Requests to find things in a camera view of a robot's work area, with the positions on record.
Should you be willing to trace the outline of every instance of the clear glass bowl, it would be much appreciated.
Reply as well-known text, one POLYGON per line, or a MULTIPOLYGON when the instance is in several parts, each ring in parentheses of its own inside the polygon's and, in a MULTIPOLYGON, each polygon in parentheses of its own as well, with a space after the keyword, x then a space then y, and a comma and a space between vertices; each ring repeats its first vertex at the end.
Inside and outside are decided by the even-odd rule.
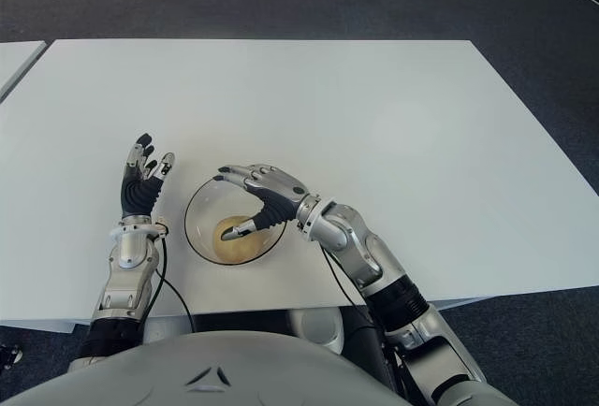
POLYGON ((202 258, 216 264, 237 266, 249 263, 267 253, 279 241, 286 224, 263 230, 262 246, 257 255, 241 263, 222 260, 212 244, 214 229, 223 219, 230 216, 254 216, 262 209, 262 202, 239 186, 227 181, 210 180, 204 183, 191 198, 185 212, 185 236, 189 245, 202 258))

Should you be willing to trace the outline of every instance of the gray carpet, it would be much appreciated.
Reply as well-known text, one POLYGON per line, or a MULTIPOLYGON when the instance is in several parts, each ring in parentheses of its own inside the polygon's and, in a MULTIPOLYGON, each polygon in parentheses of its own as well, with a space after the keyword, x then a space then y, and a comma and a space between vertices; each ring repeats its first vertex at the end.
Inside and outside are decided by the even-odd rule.
MULTIPOLYGON (((597 31, 599 7, 590 0, 0 0, 0 41, 470 39, 595 191, 597 31)), ((446 315, 490 380, 520 404, 596 405, 598 297, 597 288, 504 297, 446 315)), ((21 367, 0 378, 0 395, 60 372, 79 337, 2 329, 2 341, 29 343, 21 367), (49 365, 48 354, 64 363, 49 365)))

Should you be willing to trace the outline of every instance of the black cable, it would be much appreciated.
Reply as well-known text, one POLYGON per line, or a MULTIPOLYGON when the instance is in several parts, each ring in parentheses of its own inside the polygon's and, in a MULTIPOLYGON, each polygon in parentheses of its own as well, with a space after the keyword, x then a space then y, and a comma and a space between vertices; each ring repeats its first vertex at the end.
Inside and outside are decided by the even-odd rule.
POLYGON ((185 308, 185 313, 187 314, 187 319, 189 319, 189 325, 191 326, 191 332, 195 333, 196 332, 196 324, 194 323, 194 318, 191 315, 191 312, 189 312, 189 308, 187 308, 187 303, 185 303, 185 300, 183 300, 183 296, 179 293, 179 291, 175 288, 175 286, 173 286, 170 283, 169 280, 167 280, 165 277, 162 276, 162 274, 158 271, 158 269, 156 269, 156 274, 165 281, 167 286, 170 287, 170 289, 172 289, 172 292, 175 293, 175 296, 177 296, 179 298, 179 301, 183 304, 183 307, 185 308))
MULTIPOLYGON (((320 250, 322 251, 322 254, 325 256, 325 260, 327 261, 327 264, 329 265, 330 271, 333 274, 333 277, 335 278, 335 282, 337 282, 337 284, 339 285, 339 288, 341 289, 341 292, 343 292, 343 295, 345 296, 345 298, 347 298, 347 301, 349 301, 352 304, 352 306, 355 308, 356 312, 362 317, 362 319, 364 319, 364 321, 369 324, 369 325, 365 325, 365 326, 359 326, 358 328, 354 329, 351 332, 351 334, 347 337, 347 339, 345 340, 345 342, 348 342, 350 339, 352 339, 357 334, 358 331, 360 331, 361 329, 364 329, 364 328, 372 328, 372 329, 375 329, 377 332, 380 332, 380 330, 383 329, 383 327, 381 325, 380 319, 378 319, 378 317, 376 316, 376 314, 373 316, 373 320, 372 321, 368 320, 368 318, 362 313, 362 311, 359 310, 358 305, 356 303, 354 303, 354 301, 350 298, 350 296, 348 296, 347 293, 345 292, 345 289, 343 289, 343 286, 342 286, 341 282, 339 281, 339 278, 337 278, 337 274, 335 273, 335 270, 333 269, 333 266, 331 265, 331 263, 329 261, 329 259, 332 259, 333 261, 335 261, 335 264, 337 266, 339 266, 339 263, 337 262, 337 259, 332 254, 330 254, 330 252, 327 249, 325 249, 322 245, 320 246, 320 250)), ((405 366, 405 361, 403 360, 403 356, 400 355, 400 353, 397 351, 396 348, 392 349, 392 353, 394 355, 397 355, 398 358, 400 359, 400 361, 402 362, 402 365, 404 367, 406 367, 405 366)), ((405 384, 405 381, 403 380, 403 378, 401 377, 401 375, 398 374, 398 373, 396 373, 396 378, 398 378, 400 380, 400 383, 402 383, 402 390, 403 390, 404 398, 405 399, 409 399, 408 389, 407 389, 407 386, 405 384)))
POLYGON ((162 290, 162 284, 165 282, 165 275, 167 274, 168 256, 167 256, 167 242, 165 241, 164 238, 162 238, 162 254, 163 254, 162 277, 160 277, 160 282, 158 282, 158 287, 156 287, 156 292, 153 293, 152 300, 150 300, 150 303, 148 303, 148 306, 146 307, 145 311, 143 312, 143 315, 141 316, 141 319, 139 319, 139 329, 143 329, 143 327, 145 326, 146 320, 148 319, 148 315, 150 315, 150 311, 152 310, 152 307, 153 307, 154 303, 156 302, 156 299, 158 298, 158 294, 160 294, 160 291, 162 290))
POLYGON ((337 274, 335 273, 335 269, 333 268, 333 266, 331 265, 329 258, 331 258, 333 261, 335 261, 335 264, 337 263, 337 260, 334 258, 334 256, 332 254, 329 253, 328 250, 326 250, 322 245, 320 246, 320 250, 322 252, 322 255, 325 256, 325 261, 327 261, 327 264, 329 265, 330 268, 330 272, 333 274, 333 277, 335 279, 335 282, 337 282, 337 285, 339 286, 339 288, 341 289, 341 292, 343 292, 343 295, 345 296, 345 298, 347 298, 347 301, 349 301, 351 303, 351 305, 354 307, 354 309, 356 310, 356 312, 360 315, 360 317, 362 319, 364 319, 364 321, 367 324, 370 325, 374 325, 374 323, 369 320, 363 313, 362 311, 359 310, 358 305, 356 303, 354 303, 354 300, 351 299, 350 296, 347 295, 347 293, 345 292, 345 289, 343 289, 343 286, 341 284, 341 282, 339 281, 339 278, 337 278, 337 274))
POLYGON ((351 333, 349 333, 349 336, 347 336, 345 338, 345 342, 344 342, 343 345, 346 345, 348 342, 350 342, 352 340, 352 338, 354 336, 356 336, 358 334, 358 332, 361 331, 362 329, 374 329, 374 330, 378 330, 378 328, 376 326, 372 326, 372 325, 358 326, 351 333))

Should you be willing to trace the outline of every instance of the robot finger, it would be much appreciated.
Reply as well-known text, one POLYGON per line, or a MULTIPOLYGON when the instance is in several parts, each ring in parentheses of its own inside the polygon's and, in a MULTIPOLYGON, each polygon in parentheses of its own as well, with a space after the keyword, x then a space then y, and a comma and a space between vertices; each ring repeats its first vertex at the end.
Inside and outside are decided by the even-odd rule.
POLYGON ((251 165, 250 166, 255 172, 259 173, 259 174, 268 174, 269 172, 272 172, 273 170, 276 170, 276 167, 273 167, 271 165, 264 165, 264 164, 255 164, 255 165, 251 165))
POLYGON ((153 146, 148 146, 143 150, 143 156, 149 157, 153 152, 153 146))
POLYGON ((153 172, 151 177, 156 177, 158 180, 164 180, 173 165, 175 164, 175 154, 172 152, 166 153, 165 156, 162 157, 160 163, 158 163, 158 167, 153 172))
POLYGON ((218 169, 221 173, 233 173, 242 175, 243 177, 251 177, 255 180, 259 177, 257 168, 254 165, 251 166, 224 166, 218 169))
POLYGON ((149 153, 145 154, 146 146, 152 142, 152 137, 147 133, 141 135, 136 143, 131 148, 129 152, 129 156, 127 156, 127 167, 135 168, 142 167, 145 163, 145 158, 149 155, 149 153))
POLYGON ((146 180, 149 179, 152 176, 152 169, 154 169, 156 166, 158 166, 158 162, 156 160, 152 160, 150 163, 148 163, 143 169, 143 178, 146 180))
POLYGON ((221 174, 217 175, 216 177, 213 177, 212 179, 216 180, 216 181, 228 181, 230 183, 237 184, 238 186, 240 186, 243 189, 247 188, 247 186, 245 185, 245 181, 248 179, 248 177, 246 177, 244 175, 236 174, 234 172, 221 171, 221 174))
POLYGON ((237 226, 231 226, 225 230, 221 235, 221 240, 234 240, 237 238, 242 238, 250 233, 254 233, 255 231, 256 224, 254 223, 254 219, 248 219, 237 226))

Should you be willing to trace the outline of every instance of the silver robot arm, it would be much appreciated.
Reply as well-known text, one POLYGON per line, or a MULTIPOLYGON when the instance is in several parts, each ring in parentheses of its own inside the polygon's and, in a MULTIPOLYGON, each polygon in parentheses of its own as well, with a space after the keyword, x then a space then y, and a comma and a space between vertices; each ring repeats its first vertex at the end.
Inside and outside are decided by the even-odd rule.
POLYGON ((515 403, 486 383, 482 370, 436 308, 420 295, 381 238, 347 205, 308 193, 277 167, 251 165, 219 169, 216 180, 233 182, 264 202, 263 210, 230 228, 236 239, 282 221, 298 220, 301 234, 317 241, 352 280, 372 315, 385 329, 420 402, 442 406, 507 406, 515 403))
POLYGON ((89 366, 139 345, 149 312, 151 278, 158 266, 154 242, 167 234, 152 223, 153 205, 175 156, 164 155, 146 165, 153 152, 152 138, 141 136, 127 157, 121 187, 122 219, 110 235, 115 239, 109 256, 110 275, 97 302, 88 336, 69 371, 89 366))

